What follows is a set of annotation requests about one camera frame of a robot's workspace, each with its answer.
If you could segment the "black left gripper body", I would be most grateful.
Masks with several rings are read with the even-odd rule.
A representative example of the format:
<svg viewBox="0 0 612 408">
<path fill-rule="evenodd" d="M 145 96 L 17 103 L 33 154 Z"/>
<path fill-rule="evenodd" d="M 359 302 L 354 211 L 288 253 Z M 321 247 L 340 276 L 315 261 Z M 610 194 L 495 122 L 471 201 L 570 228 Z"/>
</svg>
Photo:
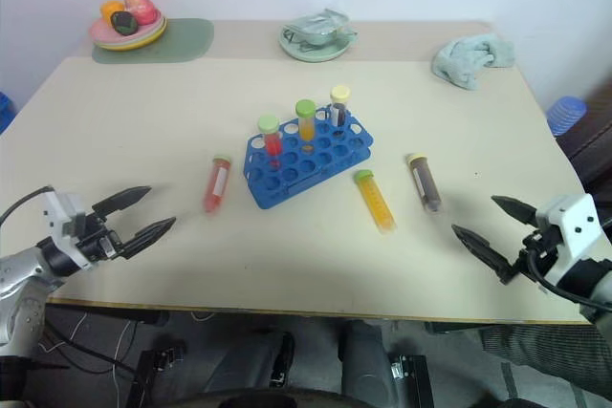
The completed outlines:
<svg viewBox="0 0 612 408">
<path fill-rule="evenodd" d="M 117 258 L 121 252 L 118 234 L 95 212 L 76 216 L 73 239 L 71 259 L 78 267 L 93 267 L 98 262 Z"/>
</svg>

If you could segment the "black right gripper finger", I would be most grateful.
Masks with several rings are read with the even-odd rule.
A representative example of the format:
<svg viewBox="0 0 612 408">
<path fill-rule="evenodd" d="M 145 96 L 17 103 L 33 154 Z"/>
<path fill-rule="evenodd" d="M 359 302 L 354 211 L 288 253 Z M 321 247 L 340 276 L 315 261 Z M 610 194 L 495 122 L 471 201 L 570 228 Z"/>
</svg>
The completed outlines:
<svg viewBox="0 0 612 408">
<path fill-rule="evenodd" d="M 523 225 L 537 227 L 535 207 L 508 196 L 493 195 L 492 200 L 513 219 Z"/>
<path fill-rule="evenodd" d="M 452 225 L 451 229 L 472 255 L 494 271 L 502 284 L 507 285 L 516 277 L 518 274 L 516 267 L 492 249 L 488 240 L 459 225 Z"/>
</svg>

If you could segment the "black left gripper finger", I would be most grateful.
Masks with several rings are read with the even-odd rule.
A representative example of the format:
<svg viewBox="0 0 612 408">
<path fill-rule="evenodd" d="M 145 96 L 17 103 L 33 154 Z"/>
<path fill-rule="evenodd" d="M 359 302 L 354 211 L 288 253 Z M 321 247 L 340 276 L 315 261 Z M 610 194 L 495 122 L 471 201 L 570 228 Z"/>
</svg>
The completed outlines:
<svg viewBox="0 0 612 408">
<path fill-rule="evenodd" d="M 126 188 L 96 204 L 93 204 L 92 210 L 100 218 L 106 218 L 108 215 L 114 212 L 124 210 L 125 208 L 137 203 L 151 189 L 151 186 L 146 185 Z"/>
<path fill-rule="evenodd" d="M 146 226 L 138 231 L 132 239 L 120 244 L 119 257 L 129 260 L 136 256 L 158 242 L 175 223 L 176 218 L 171 217 Z"/>
</svg>

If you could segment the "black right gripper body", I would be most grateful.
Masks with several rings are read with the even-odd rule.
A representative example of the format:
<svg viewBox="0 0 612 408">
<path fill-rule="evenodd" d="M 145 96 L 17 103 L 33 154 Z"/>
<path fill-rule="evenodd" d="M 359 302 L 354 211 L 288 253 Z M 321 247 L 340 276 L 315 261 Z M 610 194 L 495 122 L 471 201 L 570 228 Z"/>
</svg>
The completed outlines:
<svg viewBox="0 0 612 408">
<path fill-rule="evenodd" d="M 516 270 L 535 279 L 529 269 L 528 261 L 533 258 L 538 272 L 544 276 L 555 264 L 555 235 L 552 230 L 544 232 L 535 230 L 522 240 L 523 248 L 519 251 L 518 259 L 514 263 Z"/>
</svg>

